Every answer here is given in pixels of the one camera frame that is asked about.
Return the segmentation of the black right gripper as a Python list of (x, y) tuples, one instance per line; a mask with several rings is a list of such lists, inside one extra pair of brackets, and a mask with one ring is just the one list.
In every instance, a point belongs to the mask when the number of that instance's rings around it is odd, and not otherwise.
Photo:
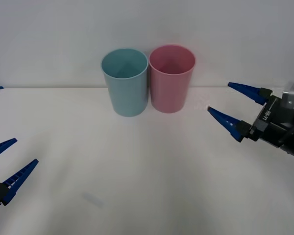
[(241, 142), (250, 133), (250, 139), (253, 141), (262, 139), (276, 147), (294, 147), (294, 109), (283, 107), (282, 99), (274, 95), (271, 96), (273, 91), (270, 89), (233, 82), (229, 82), (228, 87), (244, 94), (256, 103), (264, 105), (252, 126), (210, 106), (207, 108), (210, 115), (236, 141)]

